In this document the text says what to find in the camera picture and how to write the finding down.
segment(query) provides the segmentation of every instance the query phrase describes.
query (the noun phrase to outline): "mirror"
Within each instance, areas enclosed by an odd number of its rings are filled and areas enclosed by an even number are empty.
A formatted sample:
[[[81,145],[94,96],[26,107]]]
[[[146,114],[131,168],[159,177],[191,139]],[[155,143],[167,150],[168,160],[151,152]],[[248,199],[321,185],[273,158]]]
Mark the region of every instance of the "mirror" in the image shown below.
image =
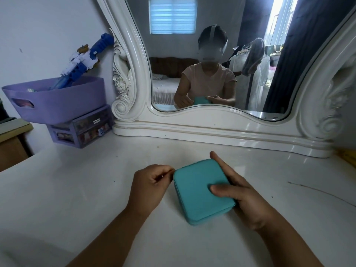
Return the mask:
[[[355,0],[126,0],[159,111],[216,104],[278,121]]]

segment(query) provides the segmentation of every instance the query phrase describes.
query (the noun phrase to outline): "teal case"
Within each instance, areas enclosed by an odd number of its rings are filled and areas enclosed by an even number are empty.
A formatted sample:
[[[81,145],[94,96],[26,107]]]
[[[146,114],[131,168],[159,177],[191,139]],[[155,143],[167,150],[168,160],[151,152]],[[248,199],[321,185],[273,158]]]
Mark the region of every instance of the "teal case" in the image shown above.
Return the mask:
[[[191,225],[230,211],[235,201],[210,192],[212,184],[229,184],[219,164],[213,159],[199,161],[176,170],[173,176],[179,202]]]
[[[203,96],[198,96],[198,97],[194,98],[193,105],[200,105],[200,104],[211,104],[211,102]]]

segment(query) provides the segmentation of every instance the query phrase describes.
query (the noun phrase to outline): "person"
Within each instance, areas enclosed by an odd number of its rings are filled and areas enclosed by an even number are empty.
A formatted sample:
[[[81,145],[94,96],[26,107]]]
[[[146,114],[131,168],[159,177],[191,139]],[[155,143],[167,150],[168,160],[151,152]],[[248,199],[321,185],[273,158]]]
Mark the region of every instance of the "person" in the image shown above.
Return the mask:
[[[218,197],[238,202],[235,213],[264,241],[276,267],[323,267],[296,230],[279,212],[215,152],[210,157],[220,165],[231,185],[212,185]],[[174,168],[151,165],[135,173],[126,208],[67,267],[122,266],[136,234],[161,202],[173,180]]]
[[[235,105],[235,75],[219,63],[227,42],[225,31],[218,25],[202,31],[198,39],[200,62],[182,72],[174,95],[174,102],[179,108],[192,106],[198,97],[214,104]]]

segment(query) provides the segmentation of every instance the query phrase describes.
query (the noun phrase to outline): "brown headboard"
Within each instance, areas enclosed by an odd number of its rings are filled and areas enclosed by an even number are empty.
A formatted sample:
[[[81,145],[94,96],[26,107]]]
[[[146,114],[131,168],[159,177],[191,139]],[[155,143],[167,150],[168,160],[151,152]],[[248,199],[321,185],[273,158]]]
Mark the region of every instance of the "brown headboard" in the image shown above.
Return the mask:
[[[150,57],[152,73],[166,75],[169,78],[180,78],[182,72],[190,65],[199,63],[196,59],[180,59],[176,57]]]

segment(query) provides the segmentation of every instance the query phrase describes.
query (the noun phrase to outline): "window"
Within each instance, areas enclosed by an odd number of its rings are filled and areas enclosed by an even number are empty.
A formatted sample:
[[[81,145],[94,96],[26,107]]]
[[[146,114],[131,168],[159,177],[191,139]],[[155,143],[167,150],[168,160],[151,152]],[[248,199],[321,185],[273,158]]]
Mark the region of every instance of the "window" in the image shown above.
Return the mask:
[[[194,34],[197,0],[149,0],[151,34]]]
[[[265,34],[266,45],[284,44],[297,1],[274,0]]]

